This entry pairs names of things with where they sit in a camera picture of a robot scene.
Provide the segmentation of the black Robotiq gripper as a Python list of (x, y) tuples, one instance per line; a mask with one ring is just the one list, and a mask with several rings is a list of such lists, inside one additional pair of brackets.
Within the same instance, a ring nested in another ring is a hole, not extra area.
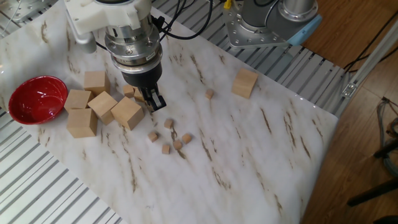
[(162, 95), (157, 90), (152, 90), (152, 94), (148, 88), (154, 88), (162, 74), (162, 66), (158, 64), (148, 72), (138, 74), (129, 74), (122, 72), (124, 80), (135, 87), (140, 87), (139, 91), (142, 94), (147, 106), (150, 110), (160, 110), (167, 106)]

